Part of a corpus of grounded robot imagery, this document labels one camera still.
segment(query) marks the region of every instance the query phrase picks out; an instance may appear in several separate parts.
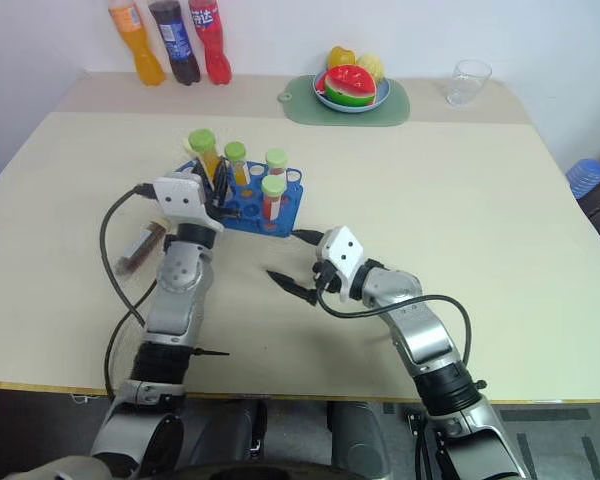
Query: blue test tube rack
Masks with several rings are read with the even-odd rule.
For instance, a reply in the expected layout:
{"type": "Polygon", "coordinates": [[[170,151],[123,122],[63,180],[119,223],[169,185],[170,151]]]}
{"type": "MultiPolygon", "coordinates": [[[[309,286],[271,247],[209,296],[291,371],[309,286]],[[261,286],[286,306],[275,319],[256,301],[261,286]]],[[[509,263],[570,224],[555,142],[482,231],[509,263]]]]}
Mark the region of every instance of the blue test tube rack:
{"type": "Polygon", "coordinates": [[[287,190],[282,195],[280,214],[273,222],[262,215],[262,179],[267,176],[269,167],[264,163],[247,162],[249,168],[249,185],[236,185],[233,172],[229,170],[229,188],[232,197],[225,202],[225,208],[240,211],[240,218],[224,218],[222,224],[233,230],[243,232],[288,237],[296,221],[303,188],[302,172],[295,168],[287,168],[287,190]]]}

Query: black cable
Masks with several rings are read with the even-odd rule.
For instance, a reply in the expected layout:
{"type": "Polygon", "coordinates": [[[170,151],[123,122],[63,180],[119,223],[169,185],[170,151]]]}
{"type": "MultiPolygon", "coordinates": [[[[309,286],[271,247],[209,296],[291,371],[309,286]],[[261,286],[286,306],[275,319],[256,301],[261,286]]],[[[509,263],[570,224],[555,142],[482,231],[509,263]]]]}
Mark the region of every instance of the black cable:
{"type": "Polygon", "coordinates": [[[393,310],[398,310],[400,308],[406,307],[408,305],[413,305],[415,303],[428,302],[430,300],[440,300],[442,302],[451,303],[455,306],[460,313],[462,314],[462,319],[464,320],[464,352],[462,353],[462,361],[465,366],[469,363],[469,356],[471,355],[471,339],[472,339],[472,331],[471,331],[471,319],[469,318],[469,314],[467,310],[462,306],[462,304],[457,301],[455,298],[448,297],[447,295],[421,295],[420,297],[409,298],[408,300],[403,300],[401,302],[392,303],[391,305],[385,305],[384,307],[372,308],[370,310],[362,310],[359,312],[339,312],[334,310],[329,305],[326,304],[324,298],[322,298],[322,293],[324,289],[319,288],[316,292],[316,297],[320,306],[330,315],[338,318],[364,318],[364,317],[373,317],[375,315],[380,315],[383,313],[391,312],[393,310]]]}
{"type": "MultiPolygon", "coordinates": [[[[156,284],[157,282],[155,280],[151,282],[151,285],[149,286],[147,291],[144,292],[142,294],[142,297],[140,297],[140,299],[135,303],[134,308],[140,308],[140,305],[144,303],[144,301],[149,297],[149,295],[151,295],[151,292],[153,292],[153,289],[156,288],[156,284]]],[[[109,397],[110,402],[112,402],[114,399],[113,386],[111,384],[111,375],[109,373],[109,362],[111,360],[111,352],[113,350],[113,345],[116,342],[116,337],[118,336],[120,329],[130,316],[131,310],[128,310],[127,313],[124,314],[124,317],[122,317],[120,321],[118,321],[118,324],[113,329],[113,332],[111,332],[111,337],[109,337],[109,344],[107,345],[107,351],[104,354],[104,386],[107,389],[107,397],[109,397]]]]}
{"type": "Polygon", "coordinates": [[[116,280],[115,275],[113,274],[113,270],[111,269],[111,264],[109,263],[109,256],[107,254],[107,245],[106,245],[107,226],[109,225],[109,220],[111,219],[111,217],[113,216],[115,211],[118,208],[120,208],[120,205],[122,205],[129,198],[131,198],[133,195],[138,193],[138,188],[139,187],[137,187],[137,186],[133,187],[127,193],[122,195],[118,200],[116,200],[114,202],[114,204],[111,205],[111,207],[109,207],[109,210],[107,210],[107,213],[105,214],[104,218],[102,219],[102,224],[100,225],[100,256],[102,257],[102,264],[104,265],[104,271],[107,273],[107,277],[109,277],[111,286],[113,287],[115,292],[118,294],[118,297],[120,297],[120,300],[122,300],[122,303],[124,303],[125,306],[127,307],[127,309],[131,312],[131,314],[134,317],[136,317],[136,320],[138,321],[140,326],[144,327],[144,319],[142,318],[142,315],[140,315],[138,313],[138,310],[136,310],[136,307],[133,306],[133,304],[129,301],[127,296],[124,294],[124,292],[122,291],[122,288],[120,288],[120,285],[118,284],[118,281],[116,280]]]}

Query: toy fruit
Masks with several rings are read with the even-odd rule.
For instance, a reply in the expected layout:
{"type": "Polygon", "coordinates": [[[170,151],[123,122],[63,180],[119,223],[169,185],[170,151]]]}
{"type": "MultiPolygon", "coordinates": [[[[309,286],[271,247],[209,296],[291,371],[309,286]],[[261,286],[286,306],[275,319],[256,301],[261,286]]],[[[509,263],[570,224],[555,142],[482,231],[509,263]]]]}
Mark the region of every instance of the toy fruit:
{"type": "Polygon", "coordinates": [[[327,68],[337,67],[338,65],[355,65],[355,63],[356,54],[340,46],[333,47],[327,57],[327,68]]]}
{"type": "Polygon", "coordinates": [[[325,74],[327,98],[347,107],[370,105],[376,98],[376,82],[358,65],[340,65],[325,74]]]}
{"type": "Polygon", "coordinates": [[[325,72],[324,75],[322,75],[316,82],[316,93],[318,93],[318,95],[322,95],[323,97],[327,95],[327,87],[324,86],[324,79],[326,76],[327,72],[325,72]]]}
{"type": "Polygon", "coordinates": [[[372,53],[360,55],[356,65],[360,65],[369,72],[376,82],[381,82],[384,78],[384,65],[377,55],[373,55],[372,53]]]}

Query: bottle label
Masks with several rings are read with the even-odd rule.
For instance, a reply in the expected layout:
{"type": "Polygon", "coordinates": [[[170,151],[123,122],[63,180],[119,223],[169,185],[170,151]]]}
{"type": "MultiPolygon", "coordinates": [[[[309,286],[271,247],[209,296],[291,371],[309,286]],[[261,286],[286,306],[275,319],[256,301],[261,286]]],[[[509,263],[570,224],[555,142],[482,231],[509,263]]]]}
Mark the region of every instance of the bottle label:
{"type": "Polygon", "coordinates": [[[276,220],[278,215],[280,215],[280,198],[272,199],[265,196],[264,211],[262,213],[265,219],[276,220]]]}
{"type": "Polygon", "coordinates": [[[214,31],[220,28],[220,14],[218,5],[203,8],[191,8],[191,16],[196,30],[214,31]]]}
{"type": "Polygon", "coordinates": [[[120,32],[135,32],[142,28],[142,21],[135,5],[109,10],[109,13],[120,32]]]}
{"type": "Polygon", "coordinates": [[[164,23],[158,26],[160,27],[160,34],[162,35],[164,44],[167,47],[169,58],[172,60],[184,60],[191,55],[191,44],[189,43],[184,23],[164,23]]]}

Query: yellow toy fruit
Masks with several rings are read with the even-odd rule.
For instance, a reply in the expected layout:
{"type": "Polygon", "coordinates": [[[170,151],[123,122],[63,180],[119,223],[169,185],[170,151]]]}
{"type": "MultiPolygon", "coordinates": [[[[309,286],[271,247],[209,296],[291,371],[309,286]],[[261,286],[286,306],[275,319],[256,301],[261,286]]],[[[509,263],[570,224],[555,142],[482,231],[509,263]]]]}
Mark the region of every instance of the yellow toy fruit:
{"type": "Polygon", "coordinates": [[[384,65],[377,55],[373,55],[372,53],[360,55],[356,65],[361,66],[369,72],[376,83],[381,82],[384,78],[384,65]]]}
{"type": "Polygon", "coordinates": [[[347,50],[340,46],[333,47],[327,57],[327,68],[338,67],[340,65],[355,65],[356,54],[352,50],[347,50]]]}

